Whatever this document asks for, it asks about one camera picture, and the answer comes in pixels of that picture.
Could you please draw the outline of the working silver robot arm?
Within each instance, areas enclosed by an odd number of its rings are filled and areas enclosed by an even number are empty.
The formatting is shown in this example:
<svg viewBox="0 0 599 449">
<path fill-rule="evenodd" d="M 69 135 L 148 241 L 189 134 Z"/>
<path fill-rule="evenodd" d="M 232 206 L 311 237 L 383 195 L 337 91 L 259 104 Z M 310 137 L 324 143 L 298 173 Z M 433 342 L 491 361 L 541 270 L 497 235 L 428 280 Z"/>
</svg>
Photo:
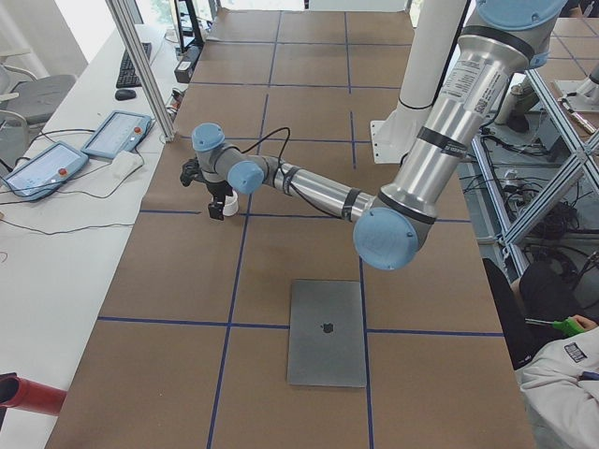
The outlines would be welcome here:
<svg viewBox="0 0 599 449">
<path fill-rule="evenodd" d="M 457 39 L 460 57 L 419 129 L 394 180 L 376 196 L 226 142 L 216 123 L 192 133 L 195 158 L 181 183 L 206 184 L 211 218 L 223 219 L 226 198 L 268 185 L 317 210 L 354 223 L 353 241 L 364 262 L 382 270 L 409 264 L 437 218 L 436 202 L 489 109 L 511 76 L 547 60 L 550 33 L 563 1 L 478 1 Z"/>
</svg>

